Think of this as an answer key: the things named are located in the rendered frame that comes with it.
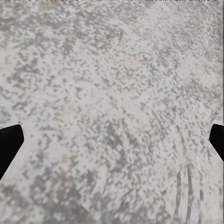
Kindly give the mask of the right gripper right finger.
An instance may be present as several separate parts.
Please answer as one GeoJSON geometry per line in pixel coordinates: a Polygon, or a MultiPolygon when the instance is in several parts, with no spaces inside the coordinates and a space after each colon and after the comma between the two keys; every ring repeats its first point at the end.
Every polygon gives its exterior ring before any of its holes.
{"type": "Polygon", "coordinates": [[[213,124],[210,131],[209,142],[224,161],[224,126],[213,124]]]}

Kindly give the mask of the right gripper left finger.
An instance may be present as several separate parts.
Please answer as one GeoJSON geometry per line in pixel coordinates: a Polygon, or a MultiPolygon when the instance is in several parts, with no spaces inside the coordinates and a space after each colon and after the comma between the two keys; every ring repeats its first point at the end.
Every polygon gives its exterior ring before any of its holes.
{"type": "Polygon", "coordinates": [[[24,142],[21,125],[0,129],[0,180],[24,142]]]}

